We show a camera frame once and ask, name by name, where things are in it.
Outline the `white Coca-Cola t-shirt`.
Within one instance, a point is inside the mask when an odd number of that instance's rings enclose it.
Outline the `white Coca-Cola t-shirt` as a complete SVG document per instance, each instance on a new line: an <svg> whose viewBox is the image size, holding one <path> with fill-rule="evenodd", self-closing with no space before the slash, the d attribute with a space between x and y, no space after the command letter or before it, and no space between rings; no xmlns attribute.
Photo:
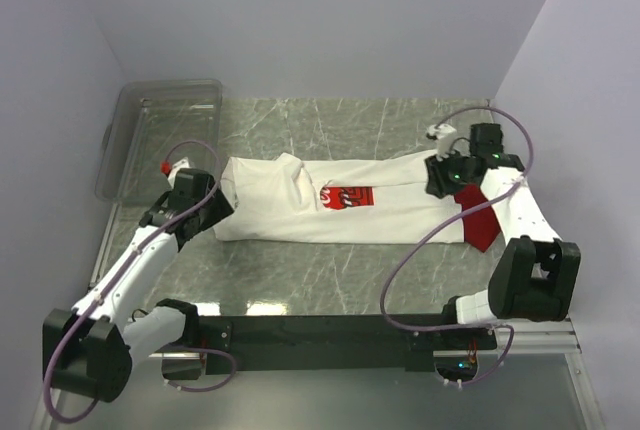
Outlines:
<svg viewBox="0 0 640 430"><path fill-rule="evenodd" d="M222 191L233 214L220 241L414 244L457 215L451 197L427 194L430 151L387 160L303 161L232 157Z"/></svg>

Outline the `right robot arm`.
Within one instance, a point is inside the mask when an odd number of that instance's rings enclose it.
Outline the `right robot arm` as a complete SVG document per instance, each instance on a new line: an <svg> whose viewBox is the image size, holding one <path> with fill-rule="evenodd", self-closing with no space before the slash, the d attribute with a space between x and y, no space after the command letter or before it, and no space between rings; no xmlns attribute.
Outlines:
<svg viewBox="0 0 640 430"><path fill-rule="evenodd" d="M426 158L426 191L453 197L463 208L465 238L487 246L496 233L506 247L488 287L454 297L445 309L452 316L439 324L444 345L460 349L474 336L473 324L507 319L562 321L570 307L581 261L579 247L560 238L549 225L526 182L521 159L508 154L495 123L470 128L469 152L455 149L457 130L433 125L427 132L436 143Z"/></svg>

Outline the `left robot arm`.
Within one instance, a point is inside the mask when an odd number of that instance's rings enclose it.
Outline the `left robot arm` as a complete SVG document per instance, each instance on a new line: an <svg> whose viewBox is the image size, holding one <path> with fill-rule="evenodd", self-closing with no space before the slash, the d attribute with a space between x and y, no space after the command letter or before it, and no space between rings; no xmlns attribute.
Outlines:
<svg viewBox="0 0 640 430"><path fill-rule="evenodd" d="M43 383L102 402L115 400L134 367L167 346L200 343L197 307L165 299L130 318L155 279L195 236L233 209L206 171L183 168L143 214L127 249L99 283L69 310L54 309L42 329Z"/></svg>

